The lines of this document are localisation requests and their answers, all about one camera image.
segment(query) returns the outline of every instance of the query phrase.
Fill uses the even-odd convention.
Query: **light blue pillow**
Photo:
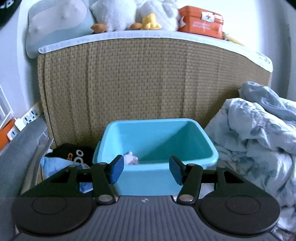
[[[42,0],[30,8],[28,16],[26,50],[30,58],[38,57],[42,46],[92,34],[95,24],[89,0]]]

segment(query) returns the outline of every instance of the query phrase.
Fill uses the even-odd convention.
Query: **black circular disc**
[[[82,225],[93,211],[90,198],[19,197],[12,207],[18,229],[38,236],[67,233]]]
[[[232,235],[257,235],[272,229],[280,214],[273,197],[215,197],[206,195],[199,208],[202,217],[214,228]]]

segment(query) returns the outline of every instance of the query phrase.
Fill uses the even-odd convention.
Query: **orange object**
[[[222,15],[191,6],[180,8],[179,13],[181,18],[178,31],[222,39]]]
[[[11,130],[11,128],[15,125],[15,120],[10,120],[6,126],[0,130],[0,150],[9,142],[7,137],[7,133]]]

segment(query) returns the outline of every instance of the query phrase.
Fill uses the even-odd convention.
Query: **teal plastic bin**
[[[138,165],[127,165],[115,185],[119,195],[176,195],[169,157],[204,168],[217,162],[218,152],[201,126],[191,119],[124,120],[110,123],[98,144],[94,163],[110,163],[129,151]]]

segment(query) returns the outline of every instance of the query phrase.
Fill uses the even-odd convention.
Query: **woven headboard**
[[[245,81],[269,77],[240,54],[168,38],[96,41],[38,58],[53,147],[95,147],[115,120],[191,118],[205,127]]]

